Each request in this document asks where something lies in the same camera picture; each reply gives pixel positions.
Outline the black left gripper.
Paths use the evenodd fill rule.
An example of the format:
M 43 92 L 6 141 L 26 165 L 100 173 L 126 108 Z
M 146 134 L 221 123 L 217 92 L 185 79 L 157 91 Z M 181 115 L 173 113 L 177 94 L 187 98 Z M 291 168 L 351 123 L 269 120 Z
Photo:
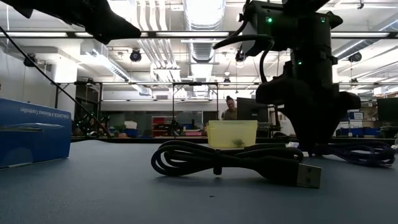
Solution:
M 97 41 L 138 38 L 141 30 L 112 11 L 107 0 L 0 0 L 30 19 L 34 10 L 78 24 Z

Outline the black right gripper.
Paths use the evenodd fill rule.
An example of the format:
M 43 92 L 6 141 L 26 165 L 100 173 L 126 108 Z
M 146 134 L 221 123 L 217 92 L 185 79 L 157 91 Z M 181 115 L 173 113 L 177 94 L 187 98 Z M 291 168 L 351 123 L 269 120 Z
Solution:
M 299 148 L 308 153 L 319 153 L 325 148 L 346 112 L 361 107 L 359 96 L 340 91 L 339 84 L 333 82 L 333 64 L 333 60 L 289 60 L 281 75 L 268 80 L 264 62 L 259 62 L 262 83 L 256 90 L 256 101 L 284 105 L 281 112 L 292 123 Z M 327 112 L 329 118 L 323 119 Z M 319 115 L 322 119 L 313 134 L 313 147 L 310 118 L 306 115 L 314 119 Z

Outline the black computer monitor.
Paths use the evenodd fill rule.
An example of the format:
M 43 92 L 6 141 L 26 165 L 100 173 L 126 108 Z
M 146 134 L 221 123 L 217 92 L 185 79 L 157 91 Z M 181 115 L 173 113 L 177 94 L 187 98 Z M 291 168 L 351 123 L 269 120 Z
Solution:
M 256 120 L 261 123 L 269 122 L 269 109 L 265 104 L 260 104 L 255 99 L 237 98 L 237 119 Z
M 380 121 L 398 122 L 398 98 L 377 99 L 377 114 Z

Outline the yellow translucent plastic bin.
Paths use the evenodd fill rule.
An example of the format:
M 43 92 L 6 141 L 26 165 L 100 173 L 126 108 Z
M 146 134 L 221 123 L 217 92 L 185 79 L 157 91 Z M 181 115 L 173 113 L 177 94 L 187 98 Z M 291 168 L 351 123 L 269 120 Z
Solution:
M 211 120 L 206 127 L 208 144 L 217 149 L 236 149 L 255 145 L 256 120 Z

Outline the person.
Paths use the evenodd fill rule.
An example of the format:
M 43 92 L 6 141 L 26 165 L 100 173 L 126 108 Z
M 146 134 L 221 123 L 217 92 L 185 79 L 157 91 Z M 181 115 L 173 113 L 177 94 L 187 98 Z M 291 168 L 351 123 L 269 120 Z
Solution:
M 223 120 L 237 120 L 237 108 L 235 107 L 232 97 L 226 97 L 227 110 L 222 114 Z

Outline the blue controller box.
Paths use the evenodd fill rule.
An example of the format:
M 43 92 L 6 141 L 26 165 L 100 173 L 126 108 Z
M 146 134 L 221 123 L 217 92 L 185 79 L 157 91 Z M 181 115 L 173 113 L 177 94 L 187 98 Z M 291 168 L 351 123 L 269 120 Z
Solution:
M 71 113 L 0 98 L 0 169 L 65 159 Z

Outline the blue-grey table mat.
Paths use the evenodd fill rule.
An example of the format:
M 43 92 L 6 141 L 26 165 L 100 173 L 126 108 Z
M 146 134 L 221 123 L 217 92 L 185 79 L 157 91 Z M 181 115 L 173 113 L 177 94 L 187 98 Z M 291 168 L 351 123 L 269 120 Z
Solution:
M 0 224 L 398 224 L 398 164 L 311 157 L 322 168 L 311 189 L 236 168 L 166 177 L 156 149 L 82 141 L 68 159 L 0 170 Z

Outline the silver ceiling duct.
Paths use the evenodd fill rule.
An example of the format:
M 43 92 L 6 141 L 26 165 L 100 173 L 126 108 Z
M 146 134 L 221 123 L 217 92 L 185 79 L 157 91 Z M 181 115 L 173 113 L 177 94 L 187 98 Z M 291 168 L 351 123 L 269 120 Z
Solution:
M 190 31 L 218 31 L 223 28 L 226 0 L 183 0 L 185 28 Z M 197 63 L 208 63 L 214 56 L 213 44 L 189 43 L 190 55 Z

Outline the black background rig frame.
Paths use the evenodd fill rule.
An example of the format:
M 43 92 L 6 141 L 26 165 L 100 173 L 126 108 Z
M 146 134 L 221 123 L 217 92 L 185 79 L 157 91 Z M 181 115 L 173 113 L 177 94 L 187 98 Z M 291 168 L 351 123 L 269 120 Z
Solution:
M 103 99 L 103 87 L 105 85 L 113 86 L 113 85 L 135 85 L 135 84 L 143 84 L 143 85 L 171 85 L 172 86 L 172 99 L 156 99 L 153 98 L 152 95 L 149 95 L 150 98 L 136 98 L 136 99 L 110 99 L 110 100 L 104 100 Z M 202 103 L 216 103 L 216 119 L 220 118 L 220 101 L 219 101 L 219 89 L 221 83 L 218 82 L 66 82 L 66 83 L 55 83 L 56 86 L 56 92 L 55 92 L 55 108 L 58 108 L 58 99 L 60 93 L 67 94 L 65 89 L 69 87 L 70 85 L 74 86 L 95 86 L 99 85 L 99 90 L 98 90 L 98 101 L 96 104 L 98 105 L 98 114 L 101 112 L 102 109 L 102 103 L 103 102 L 166 102 L 166 101 L 171 101 L 172 102 L 172 113 L 175 113 L 175 102 L 191 102 L 191 103 L 196 103 L 198 104 L 199 102 Z M 216 95 L 215 99 L 210 99 L 207 98 L 206 100 L 198 100 L 194 98 L 186 98 L 186 99 L 175 99 L 175 87 L 179 86 L 180 88 L 183 88 L 184 86 L 207 86 L 208 90 L 211 90 L 214 92 Z

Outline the black aluminium rig frame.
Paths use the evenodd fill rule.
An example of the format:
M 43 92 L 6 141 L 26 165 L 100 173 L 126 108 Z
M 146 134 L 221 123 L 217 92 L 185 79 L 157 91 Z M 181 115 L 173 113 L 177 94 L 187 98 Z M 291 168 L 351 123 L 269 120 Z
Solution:
M 16 42 L 12 39 L 12 37 L 9 35 L 10 32 L 7 32 L 3 29 L 3 27 L 0 26 L 0 34 L 3 35 L 4 38 L 6 38 L 25 58 L 27 57 L 27 54 L 16 44 Z M 45 77 L 52 85 L 54 85 L 56 82 L 53 81 L 47 74 L 44 73 L 43 70 L 41 70 L 37 65 L 34 67 L 43 77 Z M 75 97 L 72 97 L 69 93 L 66 94 L 69 99 L 74 102 L 77 106 L 82 108 L 86 114 L 90 117 L 92 117 L 99 125 L 100 122 L 99 120 L 95 117 L 92 116 L 92 114 L 84 108 L 77 100 Z M 89 138 L 89 137 L 81 137 L 81 138 L 75 138 L 72 137 L 71 142 L 80 142 L 80 141 L 87 141 L 87 140 L 99 140 L 103 142 L 109 142 L 109 143 L 129 143 L 129 144 L 155 144 L 155 143 L 163 143 L 168 140 L 186 140 L 189 142 L 193 143 L 206 143 L 207 138 L 114 138 L 110 135 L 109 132 L 106 132 L 106 138 Z M 256 143 L 277 143 L 277 142 L 284 142 L 288 143 L 289 141 L 296 141 L 296 138 L 290 138 L 290 137 L 282 137 L 282 138 L 256 138 Z M 395 139 L 381 139 L 381 138 L 331 138 L 330 142 L 331 143 L 349 143 L 349 142 L 355 142 L 355 143 L 362 143 L 362 142 L 371 142 L 371 141 L 379 141 L 379 142 L 385 142 L 387 144 L 394 144 Z

